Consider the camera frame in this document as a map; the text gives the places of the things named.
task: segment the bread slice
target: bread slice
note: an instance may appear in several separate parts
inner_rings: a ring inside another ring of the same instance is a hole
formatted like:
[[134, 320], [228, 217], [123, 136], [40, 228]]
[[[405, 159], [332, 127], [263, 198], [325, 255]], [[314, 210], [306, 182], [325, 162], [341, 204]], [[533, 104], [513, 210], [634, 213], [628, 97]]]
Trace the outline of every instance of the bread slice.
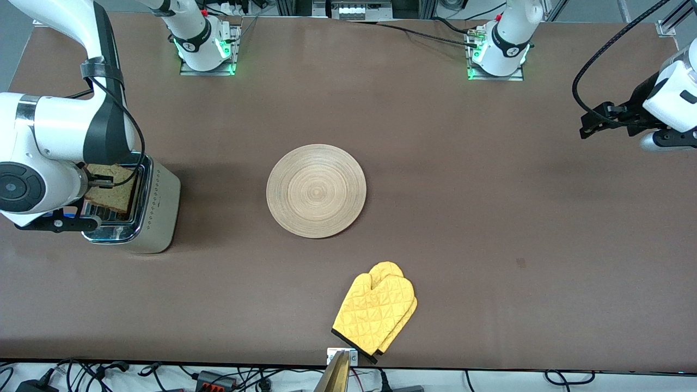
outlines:
[[[87, 165], [87, 170], [92, 174], [114, 177], [114, 183], [119, 183], [130, 176], [132, 170], [119, 165]], [[122, 186], [115, 186], [112, 189], [91, 188], [85, 194], [85, 199], [90, 203], [106, 207], [118, 213], [127, 213], [130, 205], [133, 186], [135, 185], [134, 176], [129, 182]]]

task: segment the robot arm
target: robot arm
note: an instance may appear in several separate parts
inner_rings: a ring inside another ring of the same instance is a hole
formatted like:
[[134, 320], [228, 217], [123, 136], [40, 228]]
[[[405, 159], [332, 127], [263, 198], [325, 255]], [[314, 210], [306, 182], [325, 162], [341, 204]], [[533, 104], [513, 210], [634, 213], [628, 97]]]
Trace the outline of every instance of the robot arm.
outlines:
[[594, 111], [601, 116], [584, 114], [581, 139], [626, 126], [629, 136], [657, 129], [642, 137], [640, 145], [646, 151], [697, 148], [697, 72], [693, 64], [697, 64], [697, 39], [639, 84], [627, 102], [598, 105]]
[[[123, 77], [109, 18], [91, 0], [10, 0], [79, 42], [82, 64], [125, 107]], [[0, 211], [22, 227], [79, 200], [89, 174], [76, 162], [112, 165], [133, 148], [135, 130], [101, 89], [88, 100], [0, 93]]]
[[231, 56], [230, 25], [204, 17], [195, 0], [138, 0], [150, 8], [174, 37], [179, 56], [196, 71], [208, 71]]
[[472, 61], [492, 75], [511, 75], [525, 61], [543, 14], [539, 0], [508, 0], [503, 14], [484, 25], [485, 41]]

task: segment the wooden plate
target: wooden plate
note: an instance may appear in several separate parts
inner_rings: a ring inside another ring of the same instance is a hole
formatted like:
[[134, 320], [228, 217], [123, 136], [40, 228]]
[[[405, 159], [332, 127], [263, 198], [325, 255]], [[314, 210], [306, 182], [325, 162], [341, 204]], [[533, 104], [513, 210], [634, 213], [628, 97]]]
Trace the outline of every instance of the wooden plate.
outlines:
[[266, 202], [279, 225], [298, 236], [325, 238], [346, 229], [365, 203], [363, 170], [349, 153], [310, 144], [278, 161], [266, 184]]

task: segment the power adapter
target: power adapter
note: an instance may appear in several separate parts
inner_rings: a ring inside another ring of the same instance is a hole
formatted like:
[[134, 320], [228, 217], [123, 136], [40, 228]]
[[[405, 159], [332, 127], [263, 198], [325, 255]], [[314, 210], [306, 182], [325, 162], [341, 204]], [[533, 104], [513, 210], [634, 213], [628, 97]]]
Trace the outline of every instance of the power adapter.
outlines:
[[58, 389], [44, 385], [37, 379], [28, 379], [20, 383], [16, 392], [58, 392]]

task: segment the quilted fabric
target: quilted fabric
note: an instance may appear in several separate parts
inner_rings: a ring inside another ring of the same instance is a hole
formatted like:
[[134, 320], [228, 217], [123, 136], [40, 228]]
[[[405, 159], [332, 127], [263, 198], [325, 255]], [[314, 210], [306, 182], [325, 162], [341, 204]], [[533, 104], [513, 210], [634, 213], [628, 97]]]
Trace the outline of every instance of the quilted fabric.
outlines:
[[370, 269], [369, 274], [373, 278], [373, 286], [377, 286], [384, 277], [389, 275], [404, 277], [401, 268], [393, 262], [380, 262], [375, 264], [373, 268]]
[[[375, 288], [384, 278], [387, 278], [388, 276], [401, 276], [404, 277], [404, 273], [402, 273], [401, 269], [399, 266], [397, 266], [393, 262], [381, 262], [378, 264], [375, 264], [373, 268], [370, 269], [369, 272], [371, 278], [372, 278], [372, 287]], [[404, 328], [404, 325], [409, 321], [411, 318], [411, 315], [414, 314], [416, 311], [416, 305], [418, 304], [416, 297], [414, 297], [414, 301], [411, 303], [411, 306], [409, 309], [406, 311], [406, 314], [404, 317], [402, 317], [401, 320], [397, 323], [395, 326], [395, 329], [393, 329], [388, 336], [385, 338], [385, 340], [380, 344], [378, 347], [376, 353], [382, 355], [384, 352], [387, 351], [387, 349], [390, 347], [392, 342], [395, 340], [397, 337], [397, 334], [401, 332], [401, 329]]]
[[344, 298], [332, 332], [375, 363], [372, 355], [413, 302], [414, 288], [407, 279], [386, 276], [373, 286], [371, 275], [361, 273]]

